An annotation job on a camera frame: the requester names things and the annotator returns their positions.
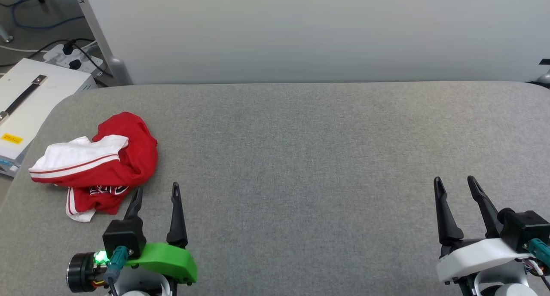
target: floor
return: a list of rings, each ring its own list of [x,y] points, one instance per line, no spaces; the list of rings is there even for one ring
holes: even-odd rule
[[[11,4],[19,0],[0,0],[0,3]],[[16,17],[20,24],[30,26],[50,26],[57,24],[67,18],[82,15],[77,0],[46,0],[45,4],[38,1],[30,1],[17,6]],[[0,44],[18,49],[39,49],[49,42],[60,39],[90,38],[94,39],[88,23],[84,18],[67,22],[55,28],[48,30],[27,30],[17,27],[12,19],[10,8],[0,6],[0,24],[14,37],[9,43]],[[31,53],[22,53],[0,48],[0,65],[18,62],[23,57],[28,57]],[[99,50],[92,55],[101,57]],[[41,55],[34,57],[36,61],[43,61]],[[0,67],[0,73],[9,71],[9,67]],[[108,86],[116,85],[113,79],[107,76],[99,78],[100,81]],[[0,174],[0,204],[4,201],[8,188],[12,183],[12,178]]]

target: blue cable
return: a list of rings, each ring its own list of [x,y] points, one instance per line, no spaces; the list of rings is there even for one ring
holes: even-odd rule
[[[16,5],[18,5],[18,4],[21,4],[22,2],[25,2],[25,1],[26,1],[26,0],[19,0],[19,2],[15,2],[15,3],[9,4],[9,5],[0,3],[0,6],[3,6],[3,7],[13,7],[13,6],[16,6]]]
[[[59,26],[61,24],[65,24],[67,22],[70,22],[72,20],[77,20],[77,19],[80,19],[80,18],[84,18],[84,16],[78,16],[78,17],[74,17],[74,18],[69,18],[67,20],[63,20],[57,24],[54,24],[54,25],[51,25],[51,26],[29,26],[29,25],[24,25],[24,24],[20,24],[19,22],[17,22],[17,19],[15,18],[15,9],[17,7],[17,5],[21,4],[22,2],[25,2],[25,0],[19,0],[19,2],[13,4],[12,6],[12,19],[13,19],[13,23],[17,26],[17,27],[21,27],[21,28],[30,28],[32,30],[47,30],[48,28],[54,28],[56,26]]]

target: green led light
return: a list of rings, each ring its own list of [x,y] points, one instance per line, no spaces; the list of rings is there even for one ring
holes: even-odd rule
[[[98,253],[95,253],[94,261],[98,265],[108,263],[109,259],[107,258],[107,253],[105,251],[99,251]]]

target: gray table surface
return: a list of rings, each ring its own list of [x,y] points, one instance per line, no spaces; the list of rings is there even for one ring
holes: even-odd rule
[[[459,295],[437,281],[432,181],[467,237],[497,208],[550,218],[550,92],[516,82],[132,86],[67,98],[0,208],[1,295],[69,295],[67,263],[102,248],[110,220],[65,215],[65,190],[26,169],[47,145],[94,136],[122,111],[159,140],[140,216],[165,240],[179,182],[199,281],[182,295]],[[532,286],[541,295],[538,281]]]

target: motor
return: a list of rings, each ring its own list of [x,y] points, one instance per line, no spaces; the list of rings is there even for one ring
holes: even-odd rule
[[[179,185],[174,182],[167,243],[147,243],[138,216],[143,198],[139,187],[122,220],[112,220],[103,234],[105,250],[77,253],[67,268],[73,293],[110,288],[112,296],[177,296],[177,285],[197,281],[197,266],[185,247],[187,232]]]
[[[436,270],[445,284],[459,284],[463,296],[536,296],[527,282],[531,273],[550,290],[550,223],[534,211],[497,212],[473,176],[467,178],[487,229],[484,239],[464,239],[446,202],[439,177],[434,179],[437,227],[441,247]],[[483,290],[480,284],[493,284]]]

